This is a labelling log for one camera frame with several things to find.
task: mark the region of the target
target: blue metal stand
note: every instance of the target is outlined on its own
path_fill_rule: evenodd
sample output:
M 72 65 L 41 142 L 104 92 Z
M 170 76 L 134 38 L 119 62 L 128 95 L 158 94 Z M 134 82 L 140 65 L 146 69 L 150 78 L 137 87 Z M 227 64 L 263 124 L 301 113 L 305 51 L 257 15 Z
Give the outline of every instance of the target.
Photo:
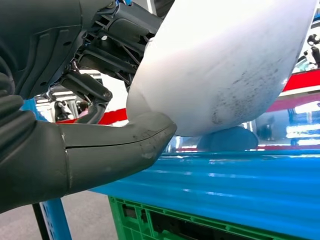
M 38 112 L 34 99 L 26 100 L 22 110 L 30 110 L 35 115 L 37 120 L 47 121 Z M 42 202 L 40 205 L 48 233 L 51 240 L 72 240 L 61 199 Z

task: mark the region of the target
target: red stripe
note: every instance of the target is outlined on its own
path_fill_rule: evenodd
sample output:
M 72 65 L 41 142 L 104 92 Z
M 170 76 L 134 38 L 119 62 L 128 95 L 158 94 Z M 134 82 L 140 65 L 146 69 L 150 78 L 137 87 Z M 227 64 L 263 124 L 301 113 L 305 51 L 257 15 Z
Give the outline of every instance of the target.
M 283 92 L 319 85 L 320 69 L 294 73 L 289 78 Z
M 118 109 L 115 111 L 109 111 L 105 112 L 104 115 L 100 120 L 100 125 L 109 125 L 119 121 L 127 120 L 127 112 L 125 108 Z M 57 124 L 72 124 L 75 122 L 76 119 L 72 120 L 65 120 L 65 121 L 58 121 Z
M 320 83 L 320 69 L 306 71 L 301 73 L 293 74 L 287 83 L 287 85 L 283 89 L 283 92 L 294 90 L 294 89 L 301 89 L 307 87 L 314 87 L 318 86 Z M 294 108 L 296 106 L 308 103 L 310 101 L 310 98 L 318 101 L 320 100 L 320 95 L 313 95 L 313 96 L 303 96 L 297 99 L 282 99 L 275 101 L 271 107 L 269 107 L 267 112 L 274 112 L 279 111 L 288 108 Z M 116 111 L 109 111 L 106 112 L 103 117 L 99 122 L 101 125 L 109 125 L 119 121 L 127 120 L 126 109 L 122 108 Z M 74 120 L 66 120 L 58 122 L 60 124 L 72 124 L 75 121 Z

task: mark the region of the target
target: white plastic part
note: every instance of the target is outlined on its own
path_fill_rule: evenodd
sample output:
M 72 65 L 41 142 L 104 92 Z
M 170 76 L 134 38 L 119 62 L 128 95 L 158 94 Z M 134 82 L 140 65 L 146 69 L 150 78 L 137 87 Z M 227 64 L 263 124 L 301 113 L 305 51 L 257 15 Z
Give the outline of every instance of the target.
M 129 120 L 156 111 L 179 136 L 251 121 L 286 84 L 318 0 L 175 0 L 146 50 Z

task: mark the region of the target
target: white wall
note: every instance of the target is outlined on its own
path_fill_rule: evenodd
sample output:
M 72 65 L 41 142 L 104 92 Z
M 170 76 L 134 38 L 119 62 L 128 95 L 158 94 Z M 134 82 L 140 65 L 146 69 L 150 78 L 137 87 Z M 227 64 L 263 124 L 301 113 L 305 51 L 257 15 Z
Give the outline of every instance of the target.
M 103 86 L 111 91 L 113 96 L 106 107 L 106 112 L 125 109 L 128 95 L 125 83 L 122 80 L 115 79 L 108 75 L 101 74 L 101 76 Z

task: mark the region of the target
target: dirty white surface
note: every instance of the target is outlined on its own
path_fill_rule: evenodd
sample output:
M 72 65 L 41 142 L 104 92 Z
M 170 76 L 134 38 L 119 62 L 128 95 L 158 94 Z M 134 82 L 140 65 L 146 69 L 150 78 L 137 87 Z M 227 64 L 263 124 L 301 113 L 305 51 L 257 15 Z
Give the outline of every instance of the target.
M 74 240 L 117 240 L 106 195 L 84 191 L 62 199 Z M 0 240 L 42 240 L 32 206 L 0 214 Z
M 146 48 L 127 114 L 165 113 L 180 136 L 255 119 L 292 73 L 317 3 L 176 0 Z

